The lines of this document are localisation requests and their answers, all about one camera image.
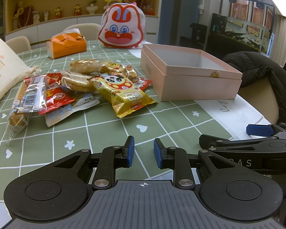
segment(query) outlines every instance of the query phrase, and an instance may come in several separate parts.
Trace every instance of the green checkered tablecloth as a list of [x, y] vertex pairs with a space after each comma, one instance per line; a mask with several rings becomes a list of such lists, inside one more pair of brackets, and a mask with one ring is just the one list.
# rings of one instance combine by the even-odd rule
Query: green checkered tablecloth
[[[96, 41], [87, 42], [87, 52], [50, 59], [46, 48], [20, 53], [28, 65], [40, 65], [42, 73], [69, 69], [69, 63], [78, 59], [109, 58], [120, 64], [131, 64], [141, 77], [140, 59], [128, 50], [102, 49]], [[118, 169], [117, 179], [144, 180], [161, 178], [170, 170], [157, 168], [153, 153], [153, 140], [161, 138], [165, 146], [178, 146], [188, 153], [197, 154], [201, 134], [231, 138], [231, 135], [194, 101], [160, 102], [151, 87], [145, 92], [158, 103], [144, 107], [119, 119], [104, 98], [100, 104], [72, 114], [48, 128], [44, 116], [34, 114], [28, 127], [8, 147], [5, 126], [11, 104], [19, 84], [0, 101], [0, 202], [5, 187], [13, 179], [83, 148], [93, 153], [105, 147], [124, 145], [127, 136], [135, 138], [135, 155], [130, 169]], [[67, 141], [73, 142], [68, 147]]]

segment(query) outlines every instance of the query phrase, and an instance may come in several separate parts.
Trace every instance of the pink cardboard box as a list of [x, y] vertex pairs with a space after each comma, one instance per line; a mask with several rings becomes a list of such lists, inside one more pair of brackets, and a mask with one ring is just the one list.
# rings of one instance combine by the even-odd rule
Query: pink cardboard box
[[160, 101], [235, 99], [243, 74], [197, 49], [144, 44], [141, 67]]

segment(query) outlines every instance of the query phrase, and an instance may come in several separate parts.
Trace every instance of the fish tank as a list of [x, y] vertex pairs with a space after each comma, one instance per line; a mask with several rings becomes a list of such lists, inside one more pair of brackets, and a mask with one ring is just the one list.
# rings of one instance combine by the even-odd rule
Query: fish tank
[[[229, 0], [231, 4], [237, 4], [237, 0]], [[275, 7], [273, 4], [259, 1], [259, 0], [245, 0], [254, 2], [254, 7], [260, 9], [264, 13], [266, 6], [273, 7], [273, 14], [275, 13]], [[220, 11], [218, 14], [214, 13], [211, 21], [210, 33], [220, 35], [222, 37], [231, 39], [238, 43], [244, 44], [247, 47], [252, 48], [255, 52], [262, 52], [267, 55], [270, 54], [270, 46], [273, 41], [274, 35], [272, 33], [274, 16], [272, 16], [269, 22], [265, 22], [265, 26], [257, 23], [239, 19], [240, 16], [236, 13], [232, 13], [231, 16], [222, 15], [223, 0], [220, 3]]]

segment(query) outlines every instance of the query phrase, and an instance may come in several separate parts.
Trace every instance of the curtain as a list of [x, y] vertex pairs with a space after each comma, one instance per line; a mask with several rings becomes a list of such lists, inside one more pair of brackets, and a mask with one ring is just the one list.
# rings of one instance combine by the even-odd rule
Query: curtain
[[279, 65], [286, 63], [286, 17], [276, 15], [275, 40], [273, 43], [271, 59]]

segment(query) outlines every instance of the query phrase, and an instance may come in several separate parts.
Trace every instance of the black jacket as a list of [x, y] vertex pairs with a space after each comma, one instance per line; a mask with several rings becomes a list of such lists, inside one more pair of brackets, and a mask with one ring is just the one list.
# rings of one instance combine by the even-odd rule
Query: black jacket
[[241, 88], [268, 77], [279, 106], [277, 123], [286, 123], [286, 71], [273, 60], [257, 52], [235, 52], [223, 61], [243, 73]]

